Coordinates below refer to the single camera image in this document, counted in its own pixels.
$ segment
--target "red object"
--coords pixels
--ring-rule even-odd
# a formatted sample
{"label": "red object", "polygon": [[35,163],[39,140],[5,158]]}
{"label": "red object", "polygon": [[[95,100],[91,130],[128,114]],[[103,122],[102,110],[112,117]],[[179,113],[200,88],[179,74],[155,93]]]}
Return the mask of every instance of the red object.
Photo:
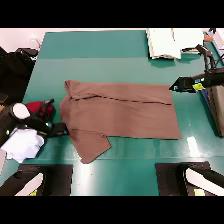
{"label": "red object", "polygon": [[[39,109],[41,108],[42,104],[44,104],[44,102],[37,101],[37,102],[30,102],[25,105],[29,111],[36,114],[39,111]],[[54,110],[54,108],[52,105],[48,106],[47,112],[46,112],[46,108],[42,108],[40,111],[39,117],[42,118],[47,113],[45,116],[49,119],[53,113],[53,110]]]}

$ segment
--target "yellow sticker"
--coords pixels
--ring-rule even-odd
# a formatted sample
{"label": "yellow sticker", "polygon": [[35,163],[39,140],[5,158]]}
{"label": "yellow sticker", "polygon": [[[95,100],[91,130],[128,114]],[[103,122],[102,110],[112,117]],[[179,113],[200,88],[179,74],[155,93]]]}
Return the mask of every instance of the yellow sticker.
{"label": "yellow sticker", "polygon": [[205,89],[204,86],[203,86],[201,83],[194,84],[194,85],[193,85],[193,88],[194,88],[195,90],[202,90],[202,89]]}
{"label": "yellow sticker", "polygon": [[194,189],[195,196],[205,196],[205,192],[202,189]]}
{"label": "yellow sticker", "polygon": [[37,190],[35,190],[32,193],[30,193],[29,196],[37,196]]}

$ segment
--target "brown cloth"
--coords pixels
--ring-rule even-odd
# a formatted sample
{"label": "brown cloth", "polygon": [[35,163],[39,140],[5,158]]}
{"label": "brown cloth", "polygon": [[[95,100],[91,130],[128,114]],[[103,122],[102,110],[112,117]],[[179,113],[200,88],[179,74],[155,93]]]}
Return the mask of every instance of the brown cloth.
{"label": "brown cloth", "polygon": [[108,150],[107,136],[181,138],[168,85],[65,81],[62,121],[83,163]]}

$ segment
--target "white wall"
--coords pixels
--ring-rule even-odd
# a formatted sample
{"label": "white wall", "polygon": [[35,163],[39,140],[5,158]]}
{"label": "white wall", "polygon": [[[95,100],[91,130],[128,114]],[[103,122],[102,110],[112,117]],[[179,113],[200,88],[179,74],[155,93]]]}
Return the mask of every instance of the white wall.
{"label": "white wall", "polygon": [[46,32],[85,31],[85,30],[118,30],[145,28],[0,28],[0,46],[7,52],[19,47],[37,48],[38,44],[31,39],[37,38],[42,43]]}

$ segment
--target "table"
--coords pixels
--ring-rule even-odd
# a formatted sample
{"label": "table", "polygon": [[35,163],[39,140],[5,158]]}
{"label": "table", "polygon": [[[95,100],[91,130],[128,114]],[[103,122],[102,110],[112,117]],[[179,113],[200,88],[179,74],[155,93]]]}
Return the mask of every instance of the table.
{"label": "table", "polygon": [[[217,53],[213,46],[210,50]],[[170,84],[179,76],[204,70],[203,57],[181,60],[148,59],[145,31],[47,33],[27,88],[24,103],[65,96],[64,81]],[[209,161],[224,174],[224,140],[200,93],[173,92],[181,140],[110,137],[112,148],[90,164],[82,164],[67,136],[48,139],[38,157],[27,164],[73,164],[71,195],[159,195],[155,163]],[[18,167],[7,161],[0,185]]]}

